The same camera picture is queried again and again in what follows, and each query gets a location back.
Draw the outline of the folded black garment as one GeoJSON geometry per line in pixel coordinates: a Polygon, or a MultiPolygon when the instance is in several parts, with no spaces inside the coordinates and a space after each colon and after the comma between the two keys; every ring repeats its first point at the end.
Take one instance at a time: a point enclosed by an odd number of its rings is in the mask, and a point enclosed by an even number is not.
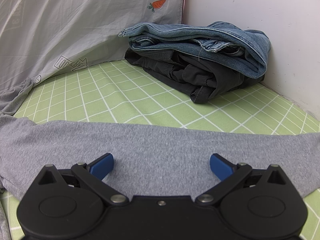
{"type": "Polygon", "coordinates": [[[135,52],[128,49],[125,60],[184,94],[194,103],[207,103],[225,92],[246,88],[263,81],[212,61],[197,59],[174,50],[135,52]]]}

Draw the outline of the grey carrot print quilt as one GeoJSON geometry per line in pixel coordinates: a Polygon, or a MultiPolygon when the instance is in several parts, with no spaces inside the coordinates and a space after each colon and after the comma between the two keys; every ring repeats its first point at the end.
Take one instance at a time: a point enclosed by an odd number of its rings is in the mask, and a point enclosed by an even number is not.
{"type": "Polygon", "coordinates": [[[184,0],[1,0],[1,89],[124,57],[119,33],[180,23],[184,0]]]}

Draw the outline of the green grid bed sheet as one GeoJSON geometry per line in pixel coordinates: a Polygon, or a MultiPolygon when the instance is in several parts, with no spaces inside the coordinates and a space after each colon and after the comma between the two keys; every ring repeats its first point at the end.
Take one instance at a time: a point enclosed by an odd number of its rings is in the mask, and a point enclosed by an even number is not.
{"type": "Polygon", "coordinates": [[[51,77],[30,91],[15,115],[37,124],[111,122],[269,135],[319,131],[317,119],[260,83],[195,104],[127,61],[51,77]]]}

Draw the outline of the folded blue jeans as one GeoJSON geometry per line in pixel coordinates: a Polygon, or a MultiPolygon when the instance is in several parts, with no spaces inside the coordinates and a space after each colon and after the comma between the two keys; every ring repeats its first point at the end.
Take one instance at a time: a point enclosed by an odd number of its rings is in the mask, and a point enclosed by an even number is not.
{"type": "Polygon", "coordinates": [[[123,29],[119,36],[127,38],[137,53],[174,50],[219,63],[253,79],[266,73],[271,49],[262,31],[242,30],[222,21],[206,27],[143,22],[123,29]]]}

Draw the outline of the grey zip hoodie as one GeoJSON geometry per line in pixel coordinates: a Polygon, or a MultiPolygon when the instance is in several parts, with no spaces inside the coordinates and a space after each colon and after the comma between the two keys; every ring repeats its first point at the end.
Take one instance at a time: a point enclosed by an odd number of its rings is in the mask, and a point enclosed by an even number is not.
{"type": "Polygon", "coordinates": [[[36,124],[14,115],[33,84],[1,92],[1,186],[21,199],[46,164],[68,168],[112,153],[107,183],[129,196],[189,194],[217,182],[208,159],[218,153],[255,168],[279,164],[299,193],[319,188],[319,134],[263,135],[103,122],[36,124]]]}

